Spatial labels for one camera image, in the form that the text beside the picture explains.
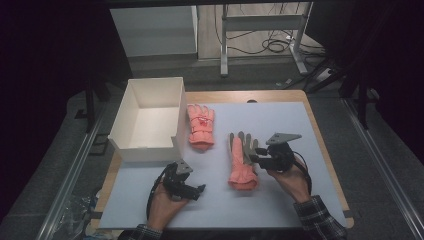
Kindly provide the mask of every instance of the person's hand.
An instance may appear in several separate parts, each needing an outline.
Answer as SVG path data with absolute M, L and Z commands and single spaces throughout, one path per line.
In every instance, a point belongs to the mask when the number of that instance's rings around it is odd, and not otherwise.
M 172 201 L 170 193 L 160 183 L 153 196 L 147 226 L 162 231 L 188 202 L 188 199 Z
M 281 188 L 284 189 L 297 203 L 303 203 L 311 200 L 311 195 L 308 193 L 308 183 L 305 175 L 295 165 L 286 172 L 277 172 L 267 170 L 267 173 L 277 180 Z

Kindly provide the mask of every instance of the white wall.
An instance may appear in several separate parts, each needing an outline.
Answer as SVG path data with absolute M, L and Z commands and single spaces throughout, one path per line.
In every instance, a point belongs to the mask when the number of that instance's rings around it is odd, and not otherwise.
M 127 57 L 197 52 L 194 6 L 110 11 Z

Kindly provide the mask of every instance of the plaid sleeve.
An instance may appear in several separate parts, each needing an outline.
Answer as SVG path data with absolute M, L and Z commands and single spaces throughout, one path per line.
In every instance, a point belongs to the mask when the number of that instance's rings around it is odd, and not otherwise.
M 295 203 L 294 208 L 303 229 L 313 239 L 347 238 L 346 229 L 330 215 L 320 196 L 313 196 L 311 201 L 305 203 Z
M 132 232 L 129 240 L 158 240 L 162 235 L 162 231 L 157 231 L 147 227 L 144 224 L 139 224 Z

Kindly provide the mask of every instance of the glove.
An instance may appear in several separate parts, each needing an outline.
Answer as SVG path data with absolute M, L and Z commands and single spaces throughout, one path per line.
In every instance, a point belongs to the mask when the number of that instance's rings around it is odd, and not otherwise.
M 215 143 L 212 135 L 215 111 L 197 104 L 188 105 L 187 111 L 191 126 L 188 141 L 192 147 L 205 151 Z
M 228 179 L 228 184 L 236 190 L 253 190 L 258 185 L 258 177 L 256 176 L 253 163 L 247 155 L 258 147 L 258 140 L 254 139 L 250 134 L 244 137 L 243 132 L 239 132 L 238 137 L 234 137 L 233 133 L 229 136 L 232 169 Z

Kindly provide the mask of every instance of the white mat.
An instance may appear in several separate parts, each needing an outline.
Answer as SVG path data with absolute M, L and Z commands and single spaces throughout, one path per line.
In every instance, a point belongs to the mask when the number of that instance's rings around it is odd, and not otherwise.
M 257 166 L 259 187 L 240 192 L 228 186 L 231 160 L 227 136 L 251 133 L 265 145 L 275 132 L 301 134 L 289 142 L 305 158 L 312 178 L 312 194 L 320 195 L 333 217 L 346 220 L 336 190 L 301 102 L 207 104 L 216 112 L 215 145 L 206 152 L 185 147 L 184 160 L 194 169 L 186 184 L 206 184 L 198 201 L 191 201 L 168 225 L 172 229 L 292 228 L 300 227 L 293 200 L 265 170 Z M 146 204 L 154 180 L 164 166 L 123 162 L 100 221 L 100 228 L 128 229 L 146 223 Z

